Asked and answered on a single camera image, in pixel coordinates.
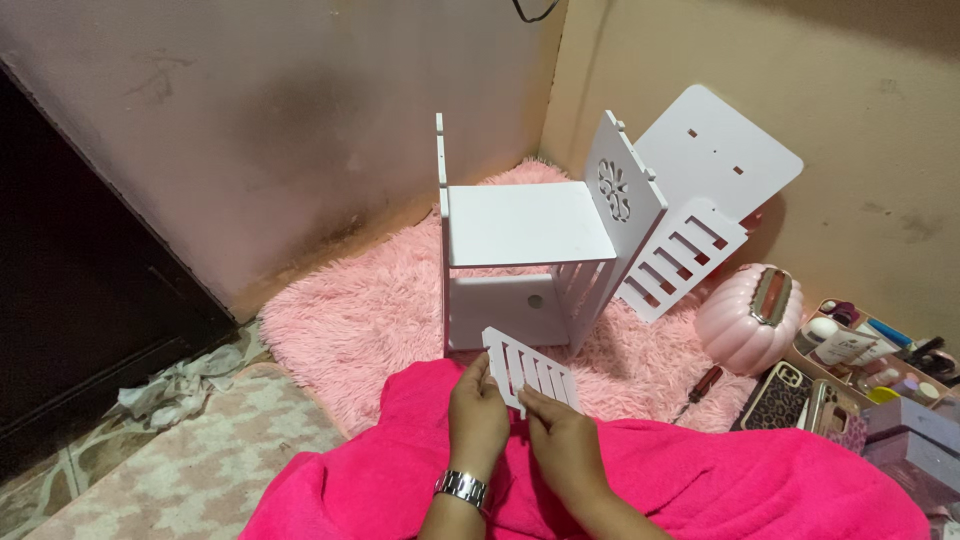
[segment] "beige wall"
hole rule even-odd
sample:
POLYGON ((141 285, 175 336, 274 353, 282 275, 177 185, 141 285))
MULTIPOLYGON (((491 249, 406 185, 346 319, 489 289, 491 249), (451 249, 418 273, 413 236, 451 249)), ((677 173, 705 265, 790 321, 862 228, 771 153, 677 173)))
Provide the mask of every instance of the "beige wall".
MULTIPOLYGON (((573 0, 540 155, 579 178, 601 111, 630 140, 702 84, 804 160, 738 261, 960 339, 960 2, 573 0)), ((953 351, 960 348, 954 341, 953 351)))
POLYGON ((241 320, 536 152, 563 2, 0 2, 0 59, 241 320))

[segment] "smartphone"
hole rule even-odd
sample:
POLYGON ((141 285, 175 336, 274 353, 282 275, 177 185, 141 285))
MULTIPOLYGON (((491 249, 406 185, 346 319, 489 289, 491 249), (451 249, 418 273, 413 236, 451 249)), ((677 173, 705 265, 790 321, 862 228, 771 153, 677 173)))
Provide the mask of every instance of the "smartphone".
POLYGON ((867 423, 860 417, 860 405, 851 392, 829 380, 815 380, 804 429, 860 454, 867 442, 867 423))
POLYGON ((734 430, 795 428, 813 380, 789 362, 777 362, 757 385, 734 430))

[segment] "crumpled paper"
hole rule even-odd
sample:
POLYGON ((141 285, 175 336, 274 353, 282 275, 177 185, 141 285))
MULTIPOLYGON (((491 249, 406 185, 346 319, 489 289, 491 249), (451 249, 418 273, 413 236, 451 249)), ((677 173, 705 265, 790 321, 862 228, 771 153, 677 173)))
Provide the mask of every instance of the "crumpled paper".
POLYGON ((226 392, 233 385, 231 376, 244 364, 243 353, 233 345, 193 361, 181 360, 139 388, 121 388, 117 405, 106 416, 127 412, 139 420, 149 415, 151 429, 170 428, 203 408, 214 389, 226 392))

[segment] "wire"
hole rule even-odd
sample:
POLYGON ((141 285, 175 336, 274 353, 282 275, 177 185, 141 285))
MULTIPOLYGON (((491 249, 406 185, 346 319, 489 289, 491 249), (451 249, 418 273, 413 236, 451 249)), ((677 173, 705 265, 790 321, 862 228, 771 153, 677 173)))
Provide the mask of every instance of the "wire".
POLYGON ((520 7, 520 3, 517 0, 514 0, 514 7, 516 8, 516 14, 520 15, 520 20, 522 20, 523 22, 537 22, 539 20, 545 19, 546 16, 549 15, 550 12, 552 12, 553 9, 557 7, 557 4, 559 2, 560 0, 553 0, 553 4, 550 4, 550 7, 547 8, 545 12, 543 12, 543 15, 539 17, 534 17, 532 19, 528 19, 526 15, 523 14, 523 8, 520 7))

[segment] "silver watch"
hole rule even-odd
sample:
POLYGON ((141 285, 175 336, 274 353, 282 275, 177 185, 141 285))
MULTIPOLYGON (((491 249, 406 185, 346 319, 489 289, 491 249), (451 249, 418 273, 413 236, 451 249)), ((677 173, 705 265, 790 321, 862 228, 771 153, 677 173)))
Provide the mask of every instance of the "silver watch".
POLYGON ((467 473, 444 471, 433 486, 433 494, 446 493, 458 499, 463 499, 476 506, 484 517, 489 517, 484 500, 487 496, 487 484, 475 479, 467 473))

